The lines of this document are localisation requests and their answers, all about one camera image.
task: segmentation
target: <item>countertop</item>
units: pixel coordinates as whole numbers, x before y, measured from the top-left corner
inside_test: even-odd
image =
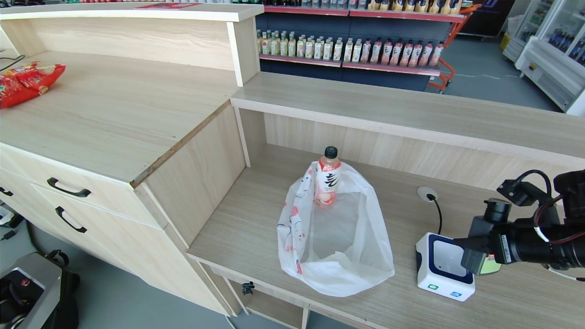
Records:
[[[318,158],[267,145],[259,161],[240,175],[187,253],[311,305],[388,328],[583,328],[582,283],[550,273],[539,264],[515,263],[494,275],[476,277],[476,292],[464,303],[418,288],[414,246],[425,233],[436,232],[438,213],[433,203],[417,196],[417,187],[430,186],[438,192],[442,234],[452,238],[467,236],[473,216],[484,213],[483,200],[501,196],[366,164],[348,162],[376,190],[395,276],[345,298],[319,294],[289,276],[278,261],[277,223],[289,186]],[[530,216],[533,211],[513,207],[510,219]]]
[[[34,60],[67,68],[45,95],[1,110],[0,142],[125,183],[238,89],[232,71],[214,68],[59,52],[22,63]]]
[[[585,167],[585,118],[498,102],[261,72],[232,105]]]
[[[0,9],[2,20],[29,18],[163,18],[219,20],[241,22],[264,12],[262,5],[241,4],[194,4],[181,9],[136,9],[160,2],[104,2],[97,4],[59,4],[44,6],[20,6]]]

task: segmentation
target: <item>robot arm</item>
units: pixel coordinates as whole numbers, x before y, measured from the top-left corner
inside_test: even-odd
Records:
[[[547,182],[547,192],[522,179],[538,173]],[[509,200],[489,199],[483,216],[473,218],[467,238],[454,239],[465,252],[462,266],[480,275],[488,255],[499,264],[532,262],[554,270],[585,268],[585,170],[563,173],[554,179],[559,196],[551,196],[550,181],[539,170],[530,170],[497,189]],[[563,200],[564,223],[555,203]],[[508,222],[512,203],[526,207],[538,201],[531,218]]]

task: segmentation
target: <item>red snack bag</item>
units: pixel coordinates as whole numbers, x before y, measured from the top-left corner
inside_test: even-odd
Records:
[[[64,64],[46,65],[38,61],[6,71],[0,77],[0,108],[46,93],[63,72]]]

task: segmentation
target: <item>glass fridge door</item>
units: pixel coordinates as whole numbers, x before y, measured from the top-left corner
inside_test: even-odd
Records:
[[[530,36],[536,35],[555,1],[561,0],[532,0],[520,28],[516,31],[515,38],[525,43]]]
[[[564,0],[542,39],[565,55],[581,60],[585,40],[585,0]]]

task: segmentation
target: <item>white scanner device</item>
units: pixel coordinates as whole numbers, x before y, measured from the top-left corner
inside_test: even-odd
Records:
[[[433,233],[417,242],[418,287],[458,301],[475,292],[473,274],[461,266],[463,248]]]

